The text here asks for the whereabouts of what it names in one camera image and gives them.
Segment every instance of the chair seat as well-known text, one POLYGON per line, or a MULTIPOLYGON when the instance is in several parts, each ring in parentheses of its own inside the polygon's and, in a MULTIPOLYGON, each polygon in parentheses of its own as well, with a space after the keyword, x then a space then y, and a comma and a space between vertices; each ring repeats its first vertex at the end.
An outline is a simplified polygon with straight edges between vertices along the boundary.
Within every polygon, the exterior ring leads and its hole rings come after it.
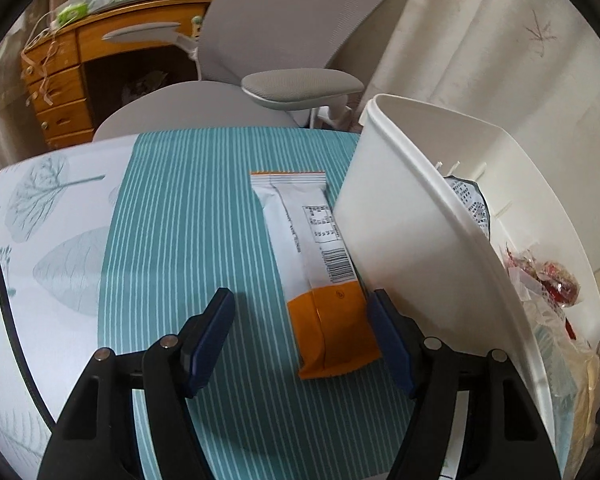
POLYGON ((298 124, 287 112, 257 105, 239 86, 216 81, 187 81, 145 95, 108 117, 94 141, 145 132, 215 126, 298 124))

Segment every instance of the blue gripper pad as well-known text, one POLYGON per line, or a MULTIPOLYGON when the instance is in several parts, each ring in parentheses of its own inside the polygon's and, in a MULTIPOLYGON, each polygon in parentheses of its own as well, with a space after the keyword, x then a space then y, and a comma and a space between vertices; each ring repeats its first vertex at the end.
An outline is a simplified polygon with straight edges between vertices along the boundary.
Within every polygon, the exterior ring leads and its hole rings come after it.
POLYGON ((219 288, 205 311, 200 315, 202 335, 200 335, 189 362, 187 389, 191 396, 195 396, 208 384, 234 318, 234 295, 226 288, 219 288))
POLYGON ((391 377, 398 388, 413 397, 416 381, 414 380, 412 356, 386 309, 393 309, 392 314, 395 313, 396 316, 402 317, 384 290, 376 290, 369 295, 366 317, 374 330, 376 341, 391 377))

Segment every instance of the white plastic bin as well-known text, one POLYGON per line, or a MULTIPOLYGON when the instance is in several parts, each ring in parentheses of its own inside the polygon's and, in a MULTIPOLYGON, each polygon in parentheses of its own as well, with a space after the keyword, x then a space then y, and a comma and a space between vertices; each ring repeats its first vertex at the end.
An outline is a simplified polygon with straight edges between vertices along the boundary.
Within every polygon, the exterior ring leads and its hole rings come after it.
POLYGON ((595 348, 600 295, 562 205, 497 126, 386 94, 368 102, 363 121, 334 215, 365 286, 387 290, 425 335, 455 350, 506 351, 553 441, 538 345, 500 253, 505 243, 512 250, 534 246, 539 258, 564 264, 581 285, 568 319, 595 348), (491 243, 444 181, 441 172, 451 170, 478 182, 491 213, 491 243))

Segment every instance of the wooden desk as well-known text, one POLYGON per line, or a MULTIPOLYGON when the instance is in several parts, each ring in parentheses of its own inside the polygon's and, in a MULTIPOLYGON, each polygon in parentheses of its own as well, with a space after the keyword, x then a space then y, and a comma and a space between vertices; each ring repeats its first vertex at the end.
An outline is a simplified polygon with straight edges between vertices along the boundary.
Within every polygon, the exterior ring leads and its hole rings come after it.
POLYGON ((84 64, 95 59, 164 46, 158 41, 109 43, 104 34, 117 28, 147 22, 179 22, 179 32, 192 34, 191 20, 204 16, 211 0, 153 0, 130 4, 88 16, 62 28, 55 39, 45 38, 25 54, 39 67, 46 60, 47 94, 42 97, 43 73, 22 62, 22 78, 27 85, 36 117, 46 143, 52 149, 66 148, 93 139, 97 122, 88 92, 84 64))

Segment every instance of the office chair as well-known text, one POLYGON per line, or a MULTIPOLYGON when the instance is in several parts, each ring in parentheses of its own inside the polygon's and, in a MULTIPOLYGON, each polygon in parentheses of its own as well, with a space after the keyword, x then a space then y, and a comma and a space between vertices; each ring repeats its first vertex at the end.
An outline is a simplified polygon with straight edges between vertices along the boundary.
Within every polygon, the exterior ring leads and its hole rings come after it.
POLYGON ((382 1, 213 0, 198 40, 177 33, 179 23, 112 31, 103 39, 176 44, 197 61, 202 80, 120 108, 93 140, 213 126, 305 126, 310 109, 321 106, 328 107, 322 110, 327 122, 344 125, 346 95, 363 85, 324 67, 382 1))

